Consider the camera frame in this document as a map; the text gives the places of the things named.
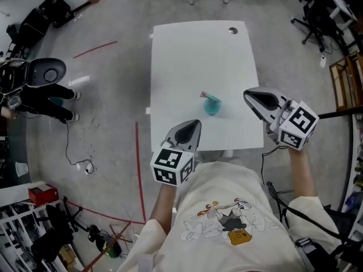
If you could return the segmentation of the person's right forearm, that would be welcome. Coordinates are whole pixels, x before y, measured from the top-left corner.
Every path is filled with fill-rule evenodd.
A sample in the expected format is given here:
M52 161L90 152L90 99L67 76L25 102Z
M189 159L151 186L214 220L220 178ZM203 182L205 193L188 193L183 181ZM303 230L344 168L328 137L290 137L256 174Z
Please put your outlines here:
M291 147L288 151L295 197L315 197L314 182L305 151L298 151Z

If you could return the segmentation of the black grey gear pack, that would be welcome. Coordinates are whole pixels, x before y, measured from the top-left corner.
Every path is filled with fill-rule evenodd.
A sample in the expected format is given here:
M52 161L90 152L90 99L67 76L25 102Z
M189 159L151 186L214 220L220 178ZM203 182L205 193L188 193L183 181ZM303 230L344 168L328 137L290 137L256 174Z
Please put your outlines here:
M327 252L310 238L299 239L295 245L309 272L339 272L340 261L347 264L341 272L347 272L351 267L363 272L363 241L349 240L332 252Z

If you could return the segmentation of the white cluttered counter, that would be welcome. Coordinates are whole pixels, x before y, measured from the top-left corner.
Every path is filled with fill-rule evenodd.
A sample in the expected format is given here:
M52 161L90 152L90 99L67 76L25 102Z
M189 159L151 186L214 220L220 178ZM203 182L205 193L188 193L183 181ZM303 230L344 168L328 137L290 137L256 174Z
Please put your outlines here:
M359 157L360 153L360 145L361 145L361 131L357 127L357 120L356 116L352 115L352 148L351 148L351 155L349 156L348 160L348 185L346 188L346 193L344 197L342 212L346 212L349 210L351 205L351 200L348 199L353 193L357 193L360 191L360 188L354 184L354 178L356 177L357 172L355 171L357 163L357 158Z

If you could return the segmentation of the black stanchion with round base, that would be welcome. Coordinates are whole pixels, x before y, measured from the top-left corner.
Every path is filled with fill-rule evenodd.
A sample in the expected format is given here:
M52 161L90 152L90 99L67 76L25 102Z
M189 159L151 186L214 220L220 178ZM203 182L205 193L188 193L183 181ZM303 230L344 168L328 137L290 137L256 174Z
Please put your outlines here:
M363 105L348 108L348 109L343 109L340 111L337 110L335 112L319 114L318 117L320 119L326 119L326 118L334 118L334 117L341 117L341 116L350 116L350 115L354 115L354 114L358 114L358 113L363 113Z

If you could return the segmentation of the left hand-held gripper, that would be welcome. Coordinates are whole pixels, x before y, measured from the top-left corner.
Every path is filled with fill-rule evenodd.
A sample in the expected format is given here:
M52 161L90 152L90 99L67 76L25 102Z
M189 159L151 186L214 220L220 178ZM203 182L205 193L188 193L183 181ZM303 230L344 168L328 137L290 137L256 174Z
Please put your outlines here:
M195 171L195 153L199 146L202 123L189 120L173 127L161 146L156 148L150 168L155 181L181 186Z

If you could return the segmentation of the red box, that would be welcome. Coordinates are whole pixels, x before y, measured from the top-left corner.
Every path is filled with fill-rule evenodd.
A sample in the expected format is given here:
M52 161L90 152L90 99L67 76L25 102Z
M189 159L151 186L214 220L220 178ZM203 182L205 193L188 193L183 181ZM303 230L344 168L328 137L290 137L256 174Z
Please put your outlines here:
M36 206L51 203L59 199L58 190L48 184L28 190L29 200Z

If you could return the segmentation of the white storage rack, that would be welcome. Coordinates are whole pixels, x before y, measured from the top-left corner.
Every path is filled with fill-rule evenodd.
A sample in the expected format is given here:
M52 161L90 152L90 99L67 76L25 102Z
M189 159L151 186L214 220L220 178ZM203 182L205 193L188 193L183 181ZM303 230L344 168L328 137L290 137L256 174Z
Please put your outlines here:
M29 190L46 189L43 181L0 189L0 267L2 271L32 272L36 265L30 247L33 241L24 221L27 216L46 216L46 205L35 206Z

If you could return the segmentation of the person's left forearm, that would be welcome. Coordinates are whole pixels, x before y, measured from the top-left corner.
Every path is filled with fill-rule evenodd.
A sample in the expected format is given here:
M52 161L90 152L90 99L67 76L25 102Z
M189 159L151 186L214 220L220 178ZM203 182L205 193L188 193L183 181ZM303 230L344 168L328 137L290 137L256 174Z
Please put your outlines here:
M155 219L169 233L172 223L172 209L176 196L176 187L163 184L159 190L158 197L149 220Z

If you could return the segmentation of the wooden frame rack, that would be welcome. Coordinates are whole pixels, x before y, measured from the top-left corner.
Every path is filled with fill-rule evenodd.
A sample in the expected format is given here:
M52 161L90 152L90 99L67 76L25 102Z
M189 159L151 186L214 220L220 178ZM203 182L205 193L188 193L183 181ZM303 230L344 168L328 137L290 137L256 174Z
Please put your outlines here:
M353 52L330 65L336 110L363 107L363 54Z

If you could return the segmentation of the white plastic cup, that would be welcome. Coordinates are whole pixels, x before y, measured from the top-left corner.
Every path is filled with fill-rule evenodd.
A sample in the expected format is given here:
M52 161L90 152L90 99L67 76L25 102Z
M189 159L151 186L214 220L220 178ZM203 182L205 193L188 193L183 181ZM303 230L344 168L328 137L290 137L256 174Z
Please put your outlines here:
M15 163L15 170L18 177L24 176L29 173L29 167L27 163Z

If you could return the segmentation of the cream printed t-shirt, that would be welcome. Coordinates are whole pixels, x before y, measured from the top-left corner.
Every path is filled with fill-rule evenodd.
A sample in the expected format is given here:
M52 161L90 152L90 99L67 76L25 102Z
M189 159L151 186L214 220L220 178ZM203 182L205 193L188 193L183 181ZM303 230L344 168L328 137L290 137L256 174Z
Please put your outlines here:
M118 272L137 272L138 260L153 256L153 272L305 272L295 242L316 241L332 252L337 228L318 197L298 197L288 227L274 215L258 175L245 167L199 164L179 199L169 233L148 221Z

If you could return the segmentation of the black metal-frame chair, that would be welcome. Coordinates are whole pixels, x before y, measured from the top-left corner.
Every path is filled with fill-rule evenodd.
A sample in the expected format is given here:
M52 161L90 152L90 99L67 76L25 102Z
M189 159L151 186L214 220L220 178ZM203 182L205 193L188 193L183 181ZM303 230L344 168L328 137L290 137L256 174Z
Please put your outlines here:
M354 221L356 219L355 214L347 213L347 212L339 212L331 209L331 205L327 205L324 207L324 210L334 221L338 232L341 236L347 238L351 232L351 229L354 225Z

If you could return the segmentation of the black equipment case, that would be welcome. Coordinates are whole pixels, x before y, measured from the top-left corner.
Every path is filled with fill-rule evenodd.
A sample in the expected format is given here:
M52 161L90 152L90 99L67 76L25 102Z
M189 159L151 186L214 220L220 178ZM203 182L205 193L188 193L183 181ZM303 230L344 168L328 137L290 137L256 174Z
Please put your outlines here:
M54 28L60 28L71 19L70 6L64 0L45 0L39 6L39 10Z
M50 21L46 16L39 9L34 8L20 25L18 32L20 43L27 48L32 48L45 36L49 25Z

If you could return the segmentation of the green black round device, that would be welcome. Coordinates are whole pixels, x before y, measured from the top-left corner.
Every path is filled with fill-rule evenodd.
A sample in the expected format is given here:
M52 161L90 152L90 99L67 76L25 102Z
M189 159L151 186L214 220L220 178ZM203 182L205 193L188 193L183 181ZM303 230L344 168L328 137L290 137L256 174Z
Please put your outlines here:
M99 249L100 252L104 251L107 248L107 246L109 246L109 244L111 245L111 247L105 252L105 255L109 258L112 259L118 258L122 253L121 246L117 241L113 242L112 237L101 235L97 237L95 243L96 247Z

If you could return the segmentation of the black office chair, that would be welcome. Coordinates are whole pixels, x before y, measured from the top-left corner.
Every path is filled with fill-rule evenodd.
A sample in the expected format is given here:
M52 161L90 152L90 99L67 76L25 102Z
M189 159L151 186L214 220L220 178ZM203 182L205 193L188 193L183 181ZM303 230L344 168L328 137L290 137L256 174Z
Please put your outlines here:
M325 7L313 4L312 6L304 5L303 7L303 20L293 18L290 22L292 24L298 23L309 30L307 36L302 40L305 45L307 40L314 35L318 44L319 51L324 52L323 37L329 36L332 38L339 48L345 46L342 42L344 32L336 25L334 20L330 18L330 14Z
M71 215L66 200L67 198L64 197L65 211L53 205L46 205L45 211L48 216L37 217L33 213L37 224L49 221L51 225L51 228L31 245L31 252L36 262L41 262L42 260L53 262L61 248L73 242L73 233L78 232L78 228L86 232L88 231L87 228L84 228L75 220L83 208L79 207L78 211Z

